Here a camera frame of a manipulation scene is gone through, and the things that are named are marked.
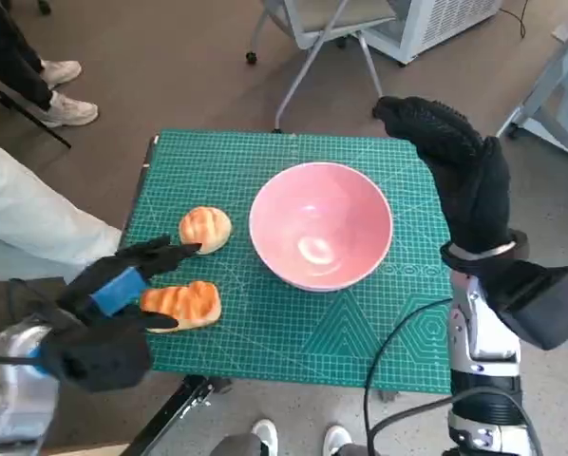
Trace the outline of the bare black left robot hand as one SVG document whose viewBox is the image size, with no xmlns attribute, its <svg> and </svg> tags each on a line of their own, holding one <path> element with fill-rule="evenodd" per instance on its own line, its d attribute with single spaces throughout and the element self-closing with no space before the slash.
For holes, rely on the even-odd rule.
<svg viewBox="0 0 568 456">
<path fill-rule="evenodd" d="M 85 324 L 107 317 L 131 317 L 147 329 L 174 329 L 175 318 L 145 312 L 133 304 L 149 288 L 153 276 L 176 270 L 194 256 L 199 243 L 174 245 L 168 235 L 136 243 L 86 267 L 57 298 L 59 307 Z"/>
</svg>

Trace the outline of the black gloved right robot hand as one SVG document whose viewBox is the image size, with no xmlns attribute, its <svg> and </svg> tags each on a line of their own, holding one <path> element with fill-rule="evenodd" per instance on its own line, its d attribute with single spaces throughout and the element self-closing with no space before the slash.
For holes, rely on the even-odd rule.
<svg viewBox="0 0 568 456">
<path fill-rule="evenodd" d="M 389 136 L 412 143 L 429 169 L 452 244 L 478 255 L 513 241 L 510 174 L 500 141 L 483 137 L 454 108 L 384 96 L 373 108 Z"/>
</svg>

